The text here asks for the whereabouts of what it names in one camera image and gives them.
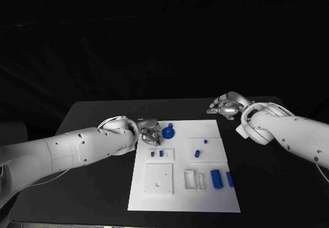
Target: blue object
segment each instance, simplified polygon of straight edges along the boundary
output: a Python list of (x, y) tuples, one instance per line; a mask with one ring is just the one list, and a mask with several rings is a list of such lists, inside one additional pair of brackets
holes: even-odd
[(195, 152), (195, 157), (198, 158), (201, 156), (201, 151), (198, 150), (197, 152)]
[(164, 129), (164, 138), (171, 139), (175, 136), (174, 124), (171, 123)]
[(215, 189), (223, 189), (221, 173), (220, 170), (211, 171), (213, 184)]
[(234, 187), (233, 176), (231, 176), (231, 173), (230, 172), (227, 172), (227, 176), (228, 176), (228, 184), (230, 184), (230, 187)]

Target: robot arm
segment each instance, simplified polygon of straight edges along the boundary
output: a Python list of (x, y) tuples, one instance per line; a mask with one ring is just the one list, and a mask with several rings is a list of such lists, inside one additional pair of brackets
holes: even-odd
[(139, 134), (148, 144), (159, 146), (161, 132), (156, 119), (135, 122), (120, 116), (106, 121), (99, 128), (0, 146), (0, 208), (12, 196), (41, 178), (133, 151)]
[[(295, 116), (275, 103), (252, 102), (236, 92), (220, 98), (226, 104), (231, 104), (230, 107), (223, 104), (220, 108), (214, 108), (213, 103), (207, 113), (220, 113), (226, 117), (233, 117), (230, 115), (236, 115), (240, 111), (243, 115), (237, 131), (244, 138), (250, 137), (263, 145), (276, 138), (289, 152), (329, 168), (328, 124)], [(228, 108), (231, 108), (230, 115), (226, 113)]]

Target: black backdrop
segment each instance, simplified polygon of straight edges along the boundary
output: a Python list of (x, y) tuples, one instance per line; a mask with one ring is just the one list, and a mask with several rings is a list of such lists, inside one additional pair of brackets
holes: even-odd
[(327, 121), (328, 6), (316, 0), (3, 2), (0, 120), (24, 120), (32, 140), (55, 134), (77, 101), (237, 91), (278, 96), (295, 114)]

